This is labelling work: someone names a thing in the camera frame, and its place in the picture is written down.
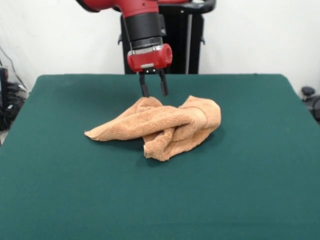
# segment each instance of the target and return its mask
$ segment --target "orange towel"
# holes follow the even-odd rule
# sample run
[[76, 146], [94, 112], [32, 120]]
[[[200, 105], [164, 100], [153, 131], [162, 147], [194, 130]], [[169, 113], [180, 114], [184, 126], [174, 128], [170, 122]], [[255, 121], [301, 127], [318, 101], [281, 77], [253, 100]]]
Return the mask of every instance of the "orange towel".
[[220, 124], [221, 110], [213, 100], [189, 96], [173, 107], [142, 97], [114, 120], [84, 134], [95, 141], [143, 138], [144, 156], [164, 162], [201, 144]]

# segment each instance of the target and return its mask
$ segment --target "towel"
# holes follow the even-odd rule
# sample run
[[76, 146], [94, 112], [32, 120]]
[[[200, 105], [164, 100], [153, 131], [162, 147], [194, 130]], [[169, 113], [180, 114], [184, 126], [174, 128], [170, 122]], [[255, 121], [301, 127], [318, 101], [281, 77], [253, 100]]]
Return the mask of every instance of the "towel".
[[213, 100], [189, 96], [179, 107], [142, 97], [117, 118], [84, 134], [95, 141], [143, 138], [144, 156], [165, 162], [200, 145], [221, 124]]

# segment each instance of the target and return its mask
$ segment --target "cable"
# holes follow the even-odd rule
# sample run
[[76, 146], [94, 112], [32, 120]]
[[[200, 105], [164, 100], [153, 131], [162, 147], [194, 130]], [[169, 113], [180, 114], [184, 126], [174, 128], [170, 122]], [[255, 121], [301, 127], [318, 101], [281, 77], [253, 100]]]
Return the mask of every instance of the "cable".
[[16, 75], [16, 78], [19, 80], [19, 82], [21, 83], [21, 85], [27, 89], [26, 85], [24, 84], [24, 82], [21, 80], [21, 78], [18, 76], [17, 72], [16, 72], [16, 69], [15, 69], [15, 65], [14, 65], [14, 62], [12, 61], [12, 59], [6, 54], [6, 52], [4, 51], [4, 49], [1, 47], [0, 45], [0, 51], [3, 53], [3, 55], [10, 61], [11, 63], [11, 66], [12, 66], [12, 70], [14, 72], [14, 74]]

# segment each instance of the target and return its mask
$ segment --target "table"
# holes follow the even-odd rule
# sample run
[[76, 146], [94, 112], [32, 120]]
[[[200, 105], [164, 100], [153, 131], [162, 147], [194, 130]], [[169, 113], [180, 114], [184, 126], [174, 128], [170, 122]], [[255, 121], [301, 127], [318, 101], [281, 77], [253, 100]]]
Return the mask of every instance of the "table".
[[0, 239], [319, 239], [320, 128], [279, 74], [168, 75], [179, 106], [211, 98], [222, 124], [162, 163], [143, 140], [84, 131], [139, 97], [136, 75], [39, 77], [0, 149]]

